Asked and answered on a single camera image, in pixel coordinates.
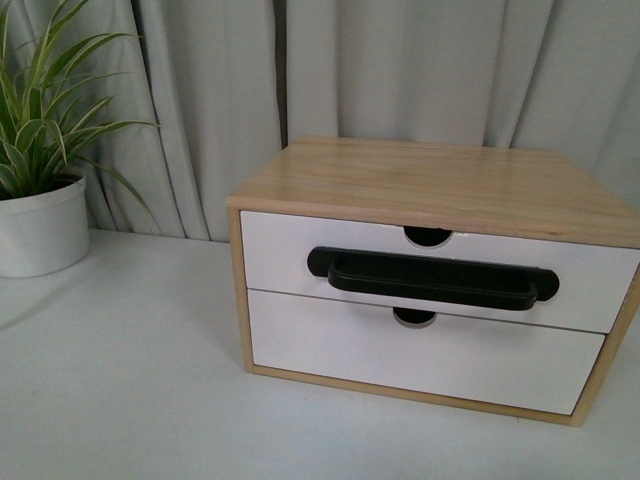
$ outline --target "spider plant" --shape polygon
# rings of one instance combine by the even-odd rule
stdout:
[[[86,162],[112,175],[149,211],[135,188],[118,172],[87,156],[88,147],[103,135],[137,120],[99,120],[112,97],[81,107],[82,87],[117,73],[86,75],[80,67],[97,49],[126,33],[91,35],[63,45],[70,22],[89,0],[60,0],[42,36],[35,39],[33,54],[15,73],[10,63],[19,50],[7,49],[7,17],[10,2],[0,11],[0,200],[38,195],[76,181],[71,166]]]

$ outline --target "wooden top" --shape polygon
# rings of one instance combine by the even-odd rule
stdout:
[[[640,214],[556,153],[303,137],[230,208],[640,248]]]

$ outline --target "circular cutout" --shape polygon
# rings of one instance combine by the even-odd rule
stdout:
[[[451,238],[451,230],[442,228],[403,227],[404,234],[411,243],[420,247],[436,247]]]
[[[407,328],[425,328],[436,321],[436,312],[413,310],[411,308],[393,308],[396,321]]]

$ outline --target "curtain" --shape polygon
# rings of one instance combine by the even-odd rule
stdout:
[[[558,151],[640,208],[640,2],[295,0],[289,140]]]
[[[41,34],[56,4],[14,0],[10,45]],[[128,127],[94,152],[133,184],[153,216],[109,175],[88,169],[91,224],[226,240],[227,195],[280,149],[271,2],[92,0],[76,20],[69,42],[135,35],[90,59],[95,74],[126,73],[96,82],[87,95],[113,95],[113,119],[160,125]]]

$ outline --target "white surface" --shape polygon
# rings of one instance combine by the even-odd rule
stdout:
[[[249,291],[257,365],[569,415],[604,335]]]
[[[94,232],[0,318],[3,480],[640,477],[638,318],[579,429],[244,373],[223,244]]]
[[[477,234],[454,233],[425,248],[393,225],[248,211],[242,241],[249,288],[592,332],[611,329],[640,262],[640,250]],[[319,246],[546,268],[558,275],[560,289],[523,312],[345,292],[309,273],[307,256]]]
[[[32,277],[73,265],[89,251],[84,179],[0,202],[0,276]]]

